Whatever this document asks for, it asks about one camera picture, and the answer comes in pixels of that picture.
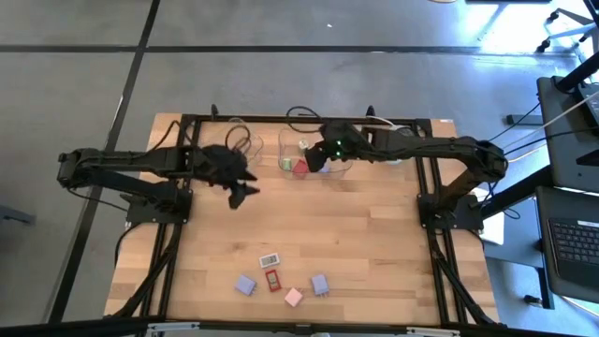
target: office chair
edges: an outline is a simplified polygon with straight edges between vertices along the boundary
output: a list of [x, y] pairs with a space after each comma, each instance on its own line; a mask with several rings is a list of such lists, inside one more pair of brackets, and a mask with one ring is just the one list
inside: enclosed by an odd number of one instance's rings
[[555, 21], [557, 18], [560, 17], [560, 13], [582, 24], [582, 27], [548, 36], [547, 39], [543, 40], [543, 42], [541, 42], [541, 45], [536, 48], [536, 51], [545, 51], [545, 49], [551, 45], [551, 40], [558, 37], [571, 37], [576, 34], [583, 34], [583, 36], [580, 38], [578, 42], [584, 42], [587, 39], [587, 37], [590, 37], [591, 34], [597, 30], [597, 25], [595, 24], [593, 19], [585, 18], [581, 15], [578, 15], [576, 13], [562, 8], [557, 8], [554, 12], [552, 12], [551, 15], [549, 15], [549, 17], [547, 18], [547, 22], [551, 23]]

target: wooden tabletop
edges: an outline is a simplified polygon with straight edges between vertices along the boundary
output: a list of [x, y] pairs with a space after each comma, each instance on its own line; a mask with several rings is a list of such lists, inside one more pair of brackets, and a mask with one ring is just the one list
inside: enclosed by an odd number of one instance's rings
[[[174, 119], [181, 114], [156, 115], [149, 147]], [[356, 161], [338, 180], [289, 179], [278, 167], [278, 136], [287, 126], [248, 126], [264, 141], [261, 160], [250, 168], [261, 192], [232, 211], [228, 192], [192, 183], [192, 214], [183, 227], [168, 318], [439, 324], [429, 248], [416, 208], [415, 160], [399, 165]], [[227, 127], [202, 123], [200, 144], [220, 137]], [[436, 137], [456, 136], [452, 121], [433, 120], [432, 127]], [[176, 138], [174, 130], [163, 146], [175, 145]], [[456, 160], [439, 164], [444, 184], [464, 170]], [[152, 174], [140, 177], [157, 181]], [[120, 309], [146, 276], [156, 228], [141, 225], [124, 239], [106, 314]], [[480, 241], [467, 231], [452, 233], [461, 280], [485, 313], [498, 319]], [[271, 293], [258, 258], [275, 252], [283, 289]], [[312, 291], [310, 279], [319, 273], [329, 281], [327, 298]], [[255, 295], [234, 289], [241, 274], [257, 281]], [[151, 313], [157, 312], [160, 284]], [[284, 301], [291, 287], [305, 289], [296, 308]], [[455, 320], [447, 281], [446, 295]]]

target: chair wheel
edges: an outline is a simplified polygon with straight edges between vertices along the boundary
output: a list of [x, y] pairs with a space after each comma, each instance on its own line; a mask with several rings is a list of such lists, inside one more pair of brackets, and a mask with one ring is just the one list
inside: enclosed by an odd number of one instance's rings
[[535, 296], [526, 295], [524, 296], [524, 302], [528, 305], [533, 305], [537, 307], [543, 307], [543, 300], [536, 298]]
[[559, 17], [560, 17], [560, 13], [558, 13], [557, 11], [554, 11], [547, 18], [547, 22], [553, 22], [555, 19], [557, 19]]
[[544, 40], [543, 42], [541, 42], [541, 45], [536, 47], [536, 51], [538, 52], [544, 52], [545, 49], [547, 47], [549, 47], [551, 45], [551, 41], [549, 41], [548, 39]]

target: concrete floor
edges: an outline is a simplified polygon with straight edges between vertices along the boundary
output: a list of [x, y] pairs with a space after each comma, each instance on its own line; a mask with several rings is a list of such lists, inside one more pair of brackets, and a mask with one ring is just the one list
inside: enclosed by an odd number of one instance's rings
[[[0, 46], [137, 45], [150, 4], [3, 1]], [[504, 127], [506, 114], [536, 104], [538, 77], [563, 75], [578, 64], [569, 52], [570, 38], [554, 42], [553, 54], [532, 54], [548, 30], [571, 24], [544, 25], [554, 6], [163, 1], [150, 45], [431, 48], [418, 54], [146, 53], [117, 148], [144, 149], [157, 112], [206, 113], [212, 103], [224, 114], [283, 114], [301, 104], [327, 116], [361, 116], [372, 104], [380, 116], [454, 119], [461, 135], [489, 138]], [[479, 47], [480, 53], [440, 53], [435, 46]], [[0, 326], [44, 319], [82, 205], [55, 181], [57, 155], [103, 146], [132, 59], [132, 53], [0, 52], [0, 204], [37, 216], [33, 227], [13, 222], [0, 227]], [[498, 143], [528, 130], [510, 132]], [[547, 160], [544, 155], [512, 165], [502, 186], [534, 171]], [[111, 193], [103, 198], [123, 204]], [[99, 207], [67, 320], [102, 316], [123, 223], [120, 212]], [[489, 261], [489, 272], [501, 319], [510, 327], [599, 335], [596, 323], [567, 304], [555, 311], [522, 305], [519, 296], [533, 292], [533, 270]], [[570, 323], [544, 324], [564, 315]]]

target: lavender block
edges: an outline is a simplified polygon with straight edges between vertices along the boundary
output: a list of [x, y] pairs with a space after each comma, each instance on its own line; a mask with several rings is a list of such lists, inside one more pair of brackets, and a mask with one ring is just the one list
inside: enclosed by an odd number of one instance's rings
[[314, 294], [316, 296], [329, 292], [329, 284], [327, 284], [327, 278], [323, 274], [312, 278], [312, 286], [314, 287]]
[[254, 291], [255, 287], [256, 287], [256, 282], [245, 275], [241, 275], [240, 279], [237, 280], [237, 284], [235, 285], [235, 288], [237, 290], [239, 290], [240, 292], [242, 292], [243, 294], [245, 294], [247, 296], [252, 295], [252, 291]]

